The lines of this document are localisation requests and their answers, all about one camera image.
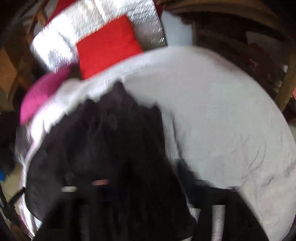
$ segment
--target white object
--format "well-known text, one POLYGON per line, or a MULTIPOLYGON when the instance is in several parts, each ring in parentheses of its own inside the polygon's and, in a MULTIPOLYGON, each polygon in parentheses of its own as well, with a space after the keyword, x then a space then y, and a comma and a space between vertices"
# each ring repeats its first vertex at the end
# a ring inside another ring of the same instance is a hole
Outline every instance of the white object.
POLYGON ((182 158, 192 170, 217 187, 238 186, 270 241, 287 234, 296 211, 293 136, 257 82, 209 50, 162 48, 88 81, 66 82, 32 121, 35 147, 43 138, 38 133, 48 133, 86 98, 99 100, 118 79, 139 104, 158 104, 173 115, 182 158))

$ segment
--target pink pillow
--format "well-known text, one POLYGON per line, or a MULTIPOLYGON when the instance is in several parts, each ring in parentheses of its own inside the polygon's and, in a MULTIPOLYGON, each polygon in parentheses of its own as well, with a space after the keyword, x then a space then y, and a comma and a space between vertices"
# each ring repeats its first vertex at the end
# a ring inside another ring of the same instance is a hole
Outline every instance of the pink pillow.
POLYGON ((20 124, 29 121, 43 103, 52 96, 70 74, 70 67, 60 69, 56 74, 43 75, 26 93, 20 109, 20 124))

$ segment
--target red pillow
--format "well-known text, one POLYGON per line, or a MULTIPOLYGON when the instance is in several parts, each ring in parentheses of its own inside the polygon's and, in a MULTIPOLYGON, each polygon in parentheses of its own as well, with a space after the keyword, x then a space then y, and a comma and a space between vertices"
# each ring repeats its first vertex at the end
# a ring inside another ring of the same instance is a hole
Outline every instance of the red pillow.
POLYGON ((83 79, 143 52, 126 15, 111 21, 76 46, 83 79))

